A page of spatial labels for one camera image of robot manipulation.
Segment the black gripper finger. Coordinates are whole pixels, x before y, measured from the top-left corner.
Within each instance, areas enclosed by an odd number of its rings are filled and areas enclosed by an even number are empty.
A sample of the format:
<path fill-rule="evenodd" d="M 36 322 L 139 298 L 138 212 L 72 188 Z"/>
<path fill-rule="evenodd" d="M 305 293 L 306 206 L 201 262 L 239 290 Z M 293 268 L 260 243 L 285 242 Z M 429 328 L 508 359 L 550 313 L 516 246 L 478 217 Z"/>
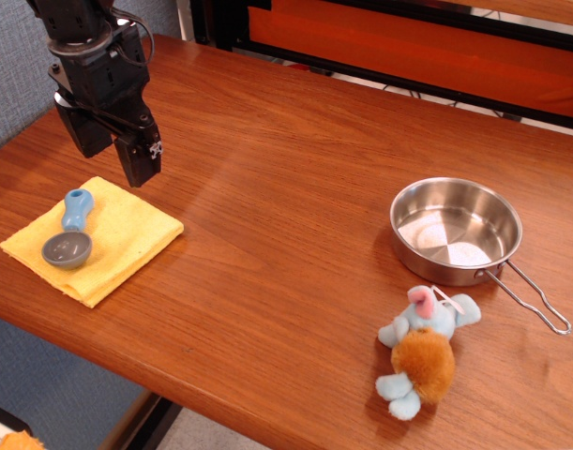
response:
<path fill-rule="evenodd" d="M 140 188 L 160 172 L 163 146 L 156 125 L 125 132 L 114 146 L 132 188 Z"/>
<path fill-rule="evenodd" d="M 71 139 L 85 158 L 96 156 L 112 144 L 111 133 L 88 113 L 61 104 L 56 104 L 56 109 Z"/>

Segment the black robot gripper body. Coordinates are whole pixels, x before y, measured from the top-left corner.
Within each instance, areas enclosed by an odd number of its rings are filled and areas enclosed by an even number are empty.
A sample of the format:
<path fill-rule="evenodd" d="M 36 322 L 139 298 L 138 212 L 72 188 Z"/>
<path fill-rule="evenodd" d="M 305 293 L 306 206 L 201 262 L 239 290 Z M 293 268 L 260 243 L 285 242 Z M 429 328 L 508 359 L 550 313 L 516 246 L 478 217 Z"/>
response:
<path fill-rule="evenodd" d="M 150 59 L 136 22 L 106 22 L 96 37 L 83 42 L 49 38 L 48 46 L 59 59 L 50 68 L 58 84 L 56 104 L 88 113 L 112 139 L 155 125 L 143 103 Z"/>

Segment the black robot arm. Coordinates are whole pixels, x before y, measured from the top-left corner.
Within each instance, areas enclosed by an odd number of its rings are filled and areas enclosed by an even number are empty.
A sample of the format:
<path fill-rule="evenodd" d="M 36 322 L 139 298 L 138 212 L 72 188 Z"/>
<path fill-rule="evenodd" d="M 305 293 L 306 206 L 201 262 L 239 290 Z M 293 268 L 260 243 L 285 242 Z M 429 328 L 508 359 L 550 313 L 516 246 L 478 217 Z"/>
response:
<path fill-rule="evenodd" d="M 111 1 L 33 1 L 57 59 L 56 109 L 82 155 L 115 146 L 128 183 L 139 188 L 161 170 L 158 125 L 143 101 L 153 51 L 143 49 L 141 18 Z"/>

